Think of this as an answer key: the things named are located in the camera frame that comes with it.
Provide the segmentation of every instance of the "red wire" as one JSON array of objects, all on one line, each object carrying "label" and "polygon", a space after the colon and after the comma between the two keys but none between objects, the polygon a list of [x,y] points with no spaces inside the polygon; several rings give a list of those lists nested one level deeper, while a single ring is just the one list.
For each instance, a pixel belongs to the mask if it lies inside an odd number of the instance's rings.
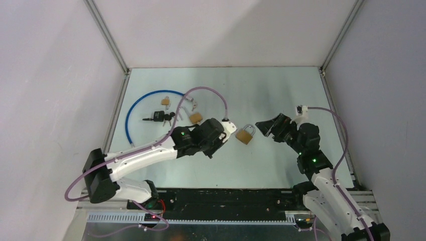
[{"label": "red wire", "polygon": [[163,207],[163,212],[160,214],[163,215],[166,212],[166,204],[164,203],[163,199],[160,199],[158,202],[161,203],[161,206]]}]

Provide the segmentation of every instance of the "key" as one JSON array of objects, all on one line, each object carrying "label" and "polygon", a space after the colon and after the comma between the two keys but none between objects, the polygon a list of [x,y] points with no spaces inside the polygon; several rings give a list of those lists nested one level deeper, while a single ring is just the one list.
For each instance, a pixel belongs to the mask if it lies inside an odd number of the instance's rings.
[{"label": "key", "polygon": [[164,116],[166,114],[164,113],[163,110],[161,111],[156,111],[154,112],[154,117],[153,118],[144,118],[142,119],[143,121],[152,121],[152,122],[163,122],[164,121]]},{"label": "key", "polygon": [[170,114],[165,114],[164,115],[164,124],[163,124],[163,126],[166,124],[166,121],[168,121],[169,122],[169,124],[170,124],[170,126],[172,126],[172,123],[170,122],[171,120],[172,120],[172,118],[175,116],[176,114],[175,113],[170,113]]},{"label": "key", "polygon": [[170,117],[171,118],[176,118],[176,114],[174,113],[174,112],[171,112],[170,113]]}]

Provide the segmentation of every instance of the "black linear rail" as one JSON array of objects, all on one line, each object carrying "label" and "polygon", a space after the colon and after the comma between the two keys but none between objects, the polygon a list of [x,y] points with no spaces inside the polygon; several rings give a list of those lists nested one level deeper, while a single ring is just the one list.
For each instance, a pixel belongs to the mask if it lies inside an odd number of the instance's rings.
[{"label": "black linear rail", "polygon": [[[297,206],[291,189],[180,189],[158,188],[166,219],[279,221]],[[128,202],[127,209],[139,209]],[[158,204],[153,209],[161,209]]]}]

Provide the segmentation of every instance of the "aluminum frame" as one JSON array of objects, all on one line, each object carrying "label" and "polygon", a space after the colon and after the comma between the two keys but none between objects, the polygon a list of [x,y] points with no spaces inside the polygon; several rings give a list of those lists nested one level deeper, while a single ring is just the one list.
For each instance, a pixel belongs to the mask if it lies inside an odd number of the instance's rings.
[{"label": "aluminum frame", "polygon": [[355,17],[358,15],[359,10],[363,6],[365,0],[356,0],[351,11],[349,12],[348,17],[345,20],[345,23],[343,24],[342,28],[339,31],[339,34],[337,35],[336,39],[334,40],[334,43],[332,47],[330,48],[326,59],[324,60],[323,64],[321,65],[321,69],[325,71],[328,67],[328,65],[331,62],[331,59],[333,58],[335,52],[338,50],[340,44],[342,43],[343,38],[346,36],[346,33],[348,32],[349,27],[352,25],[352,22],[354,21]]},{"label": "aluminum frame", "polygon": [[[380,212],[374,198],[372,191],[348,191],[357,204],[365,210],[365,212],[376,222],[382,223],[383,220],[380,216]],[[291,193],[291,191],[281,191],[281,193]],[[87,190],[83,190],[81,196],[86,196]],[[120,199],[111,199],[109,201],[92,204],[89,200],[79,201],[77,204],[77,210],[83,210],[87,214],[99,214],[99,213],[112,213],[116,215],[122,215],[123,213],[129,213],[129,216],[135,216],[135,213],[138,215],[143,215],[145,212],[142,210],[127,209],[127,200]],[[285,211],[286,216],[294,218],[306,218],[312,215],[312,212],[309,210],[288,210]],[[217,224],[215,222],[206,222],[202,220],[173,220],[173,223],[178,224]],[[232,221],[233,224],[246,224],[253,225],[257,224],[274,224],[274,225],[288,225],[288,221],[285,222],[269,222],[269,221]]]},{"label": "aluminum frame", "polygon": [[[108,223],[144,223],[156,224],[157,221],[146,221],[145,212],[89,212],[87,222]],[[221,221],[221,220],[178,220],[168,219],[169,224],[221,224],[221,225],[295,225],[294,214],[288,214],[286,220],[280,221]]]},{"label": "aluminum frame", "polygon": [[105,140],[102,145],[102,150],[104,153],[110,152],[111,143],[113,142],[114,132],[117,127],[117,121],[119,119],[121,107],[123,105],[124,96],[126,94],[127,85],[129,84],[131,70],[124,76],[123,83],[120,87],[120,92],[117,97],[116,104],[114,105],[114,113],[111,117],[110,125],[108,126],[108,131],[105,136]]},{"label": "aluminum frame", "polygon": [[96,3],[94,0],[84,0],[86,3],[87,9],[89,10],[90,14],[92,15],[94,21],[96,22],[96,25],[99,27],[100,33],[105,38],[106,43],[108,44],[109,48],[111,49],[115,59],[117,60],[118,64],[120,65],[122,71],[124,74],[127,74],[129,72],[129,68],[124,61],[123,56],[121,55],[121,52],[114,41],[113,36],[111,35],[111,32],[109,31],[107,24],[103,20],[102,14],[100,14],[99,9],[97,8]]},{"label": "aluminum frame", "polygon": [[[338,111],[336,110],[336,106],[334,104],[334,101],[333,101],[333,97],[332,97],[331,92],[330,92],[329,85],[327,84],[326,77],[323,74],[323,71],[321,70],[321,68],[318,68],[318,71],[319,71],[319,75],[321,77],[321,81],[323,82],[324,91],[326,93],[327,101],[329,102],[330,109],[332,111],[334,111],[335,113],[338,113]],[[340,123],[340,121],[335,116],[333,116],[333,120],[334,120],[334,123],[336,125],[337,134],[339,135],[340,143],[342,144],[342,149],[343,149],[345,147],[345,142],[346,142],[345,132],[343,130],[343,125]],[[346,153],[345,158],[346,158],[346,163],[348,164],[349,172],[351,173],[351,176],[352,176],[352,181],[356,184],[355,187],[357,187],[357,185],[359,185],[359,182],[358,182],[357,175],[355,173],[354,164],[352,162],[351,154],[350,154],[349,151]]]}]

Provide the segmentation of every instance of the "white wall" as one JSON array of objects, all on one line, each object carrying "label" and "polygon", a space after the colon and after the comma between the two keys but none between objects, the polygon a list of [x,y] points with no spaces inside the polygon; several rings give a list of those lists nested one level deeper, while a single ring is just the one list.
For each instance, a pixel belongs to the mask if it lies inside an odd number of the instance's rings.
[{"label": "white wall", "polygon": [[82,0],[3,0],[0,33],[0,239],[62,240],[123,75]]},{"label": "white wall", "polygon": [[424,240],[426,2],[366,1],[326,78],[392,240]]},{"label": "white wall", "polygon": [[96,1],[130,67],[320,66],[354,2]]}]

